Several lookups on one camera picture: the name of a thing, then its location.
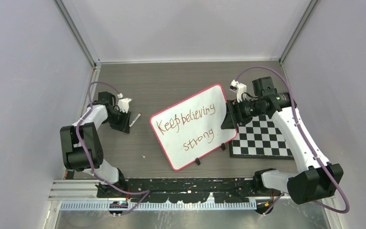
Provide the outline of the white whiteboard marker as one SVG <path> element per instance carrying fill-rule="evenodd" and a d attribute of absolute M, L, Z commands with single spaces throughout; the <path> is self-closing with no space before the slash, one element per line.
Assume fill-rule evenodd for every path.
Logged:
<path fill-rule="evenodd" d="M 132 127 L 136 122 L 137 120 L 140 118 L 141 116 L 136 116 L 132 121 L 131 123 L 129 124 L 129 127 Z"/>

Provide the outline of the black white checkerboard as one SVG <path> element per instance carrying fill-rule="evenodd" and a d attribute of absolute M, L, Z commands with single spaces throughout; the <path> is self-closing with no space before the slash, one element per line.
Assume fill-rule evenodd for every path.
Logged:
<path fill-rule="evenodd" d="M 229 153 L 237 158 L 294 158 L 284 136 L 266 115 L 238 127 L 237 136 L 229 142 Z"/>

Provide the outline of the pink framed whiteboard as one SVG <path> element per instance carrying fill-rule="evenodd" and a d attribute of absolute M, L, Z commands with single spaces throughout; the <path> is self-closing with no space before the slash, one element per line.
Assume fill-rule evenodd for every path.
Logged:
<path fill-rule="evenodd" d="M 179 171 L 237 136 L 222 129 L 226 96 L 219 84 L 154 114 L 150 125 L 174 171 Z"/>

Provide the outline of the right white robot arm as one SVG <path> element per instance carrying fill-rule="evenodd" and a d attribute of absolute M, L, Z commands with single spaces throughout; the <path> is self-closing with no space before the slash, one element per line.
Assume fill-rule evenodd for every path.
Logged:
<path fill-rule="evenodd" d="M 226 102 L 222 129 L 238 129 L 253 118 L 266 115 L 284 136 L 297 167 L 297 174 L 269 168 L 256 171 L 253 190 L 265 196 L 272 189 L 287 193 L 296 204 L 332 197 L 344 174 L 339 164 L 333 164 L 320 151 L 300 117 L 289 92 L 278 93 L 271 77 L 252 82 L 255 96 L 247 99 L 246 85 L 232 80 L 230 89 L 236 99 Z"/>

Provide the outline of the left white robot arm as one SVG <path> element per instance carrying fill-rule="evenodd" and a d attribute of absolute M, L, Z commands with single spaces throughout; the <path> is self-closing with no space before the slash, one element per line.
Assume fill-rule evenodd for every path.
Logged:
<path fill-rule="evenodd" d="M 113 130 L 130 132 L 131 98 L 122 94 L 100 92 L 75 123 L 60 129 L 62 159 L 67 170 L 84 172 L 99 180 L 97 188 L 120 198 L 126 194 L 127 183 L 122 171 L 104 159 L 97 130 L 108 123 Z"/>

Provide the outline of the left black whiteboard foot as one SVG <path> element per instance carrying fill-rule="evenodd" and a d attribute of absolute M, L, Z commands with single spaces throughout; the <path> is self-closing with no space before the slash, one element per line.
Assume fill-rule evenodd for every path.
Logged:
<path fill-rule="evenodd" d="M 201 164 L 200 159 L 199 158 L 196 158 L 195 159 L 195 163 L 199 166 Z"/>

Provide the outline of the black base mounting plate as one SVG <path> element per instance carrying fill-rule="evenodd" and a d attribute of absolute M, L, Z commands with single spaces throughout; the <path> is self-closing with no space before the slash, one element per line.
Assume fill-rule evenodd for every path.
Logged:
<path fill-rule="evenodd" d="M 216 203 L 245 203 L 250 197 L 273 197 L 280 195 L 274 189 L 257 190 L 252 178 L 130 178 L 120 189 L 130 192 L 124 194 L 109 185 L 96 185 L 98 198 L 123 198 L 137 203 L 141 192 L 149 191 L 143 203 L 204 203 L 213 197 Z"/>

